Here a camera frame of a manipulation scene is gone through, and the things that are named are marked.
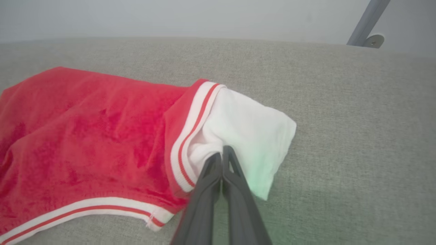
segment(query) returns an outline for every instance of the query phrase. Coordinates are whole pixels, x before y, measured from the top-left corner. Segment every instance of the white cloth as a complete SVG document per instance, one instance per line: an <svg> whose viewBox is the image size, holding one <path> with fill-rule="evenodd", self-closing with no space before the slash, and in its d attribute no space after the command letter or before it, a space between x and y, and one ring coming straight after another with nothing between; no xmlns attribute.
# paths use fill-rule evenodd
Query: white cloth
<svg viewBox="0 0 436 245"><path fill-rule="evenodd" d="M230 145L236 152L250 190L266 200L274 174L285 158L296 123L283 112L220 89L201 131L188 148L197 176L208 157Z"/></svg>

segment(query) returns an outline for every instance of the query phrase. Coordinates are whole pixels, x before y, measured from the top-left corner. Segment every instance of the white stripe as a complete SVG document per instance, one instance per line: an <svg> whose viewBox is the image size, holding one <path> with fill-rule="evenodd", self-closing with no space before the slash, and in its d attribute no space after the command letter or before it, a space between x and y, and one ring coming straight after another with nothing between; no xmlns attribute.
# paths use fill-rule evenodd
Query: white stripe
<svg viewBox="0 0 436 245"><path fill-rule="evenodd" d="M179 184L179 186L182 188L183 191L189 192L193 190L193 187L188 183L188 181L185 179L185 177L182 174L182 171L179 166L179 149L183 142L183 140L189 135L189 133L192 131L195 122L197 121L197 118L199 116L201 107L203 105L203 101L208 94L209 90L215 85L214 82L204 82L195 93L194 99L192 100L191 107L189 109L188 116L186 118L185 125L183 126L182 132L180 133L179 137L175 141L173 147L171 148L170 153L170 160L171 160L171 167L174 173L174 177ZM210 109L212 107L213 101L218 93L218 90L220 88L225 87L224 85L218 85L213 93L211 94L206 109L203 113L203 116L201 118L200 123L198 124L195 132L189 137L189 139L186 140L184 147L182 149L182 165L185 169L186 174L190 178L191 181L194 183L197 182L198 176L195 175L194 171L192 170L192 167L189 164L188 156L187 156L187 147L189 146L189 142L191 139L195 136L195 134L201 129L203 126L207 116L209 115Z"/></svg>
<svg viewBox="0 0 436 245"><path fill-rule="evenodd" d="M127 198L120 198L120 197L99 197L99 198L91 198L91 199L85 199L82 201L78 201L66 206L63 206L59 209L56 209L54 211L48 212L46 214L43 214L41 216L38 216L12 230L10 230L9 232L3 234L0 236L0 243L4 242L5 240L7 240L8 238L15 236L16 234L19 234L27 229L30 229L42 222L45 222L47 220L50 220L52 218L55 218L59 215L77 210L79 208L87 208L87 207L93 207L93 206L100 206L100 205L114 205L114 206L121 206L121 207L126 207L126 208L134 208L134 209L139 209L145 212L150 213L155 219L159 220L162 223L167 223L173 216L174 214L172 214L171 212L169 212L168 210L156 206L154 204L149 204L149 203L144 203L144 202L140 202L140 201L136 201L136 200L131 200L131 199L127 199ZM59 220L56 220L54 222L51 222L47 225L41 226L38 229L35 229L29 233L26 233L18 238L16 238L15 240L9 242L8 244L14 244L17 243L19 241L22 241L32 235L34 235L36 232L38 231L42 231L48 228L51 228L55 225L61 224L63 222L69 221L71 219L77 218L77 217L82 217L85 215L91 215L91 214L115 214L115 215L124 215L124 216L130 216L130 217L135 217L135 218L140 218L142 220L144 220L145 222L147 222L147 226L150 227L150 229L152 229L153 231L158 231L160 229L159 226L155 225L153 222L150 222L150 218L146 215L143 214L138 214L138 213L134 213L134 212L129 212L129 211L123 211L123 210L113 210L113 209L95 209L95 210L88 210L88 211L83 211L83 212L79 212L79 213L75 213L75 214L71 214L67 217L61 218Z"/></svg>

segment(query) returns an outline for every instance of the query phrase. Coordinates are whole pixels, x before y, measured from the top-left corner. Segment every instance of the gray couch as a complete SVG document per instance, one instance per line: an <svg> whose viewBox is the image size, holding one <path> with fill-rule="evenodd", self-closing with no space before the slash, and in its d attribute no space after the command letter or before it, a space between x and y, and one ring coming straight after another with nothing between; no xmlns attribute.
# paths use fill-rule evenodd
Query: gray couch
<svg viewBox="0 0 436 245"><path fill-rule="evenodd" d="M173 85L226 84L297 122L269 200L274 244L436 242L436 60L345 45L188 38L0 44L1 88L65 66ZM214 244L228 243L227 203ZM88 216L21 244L168 244L134 218Z"/></svg>

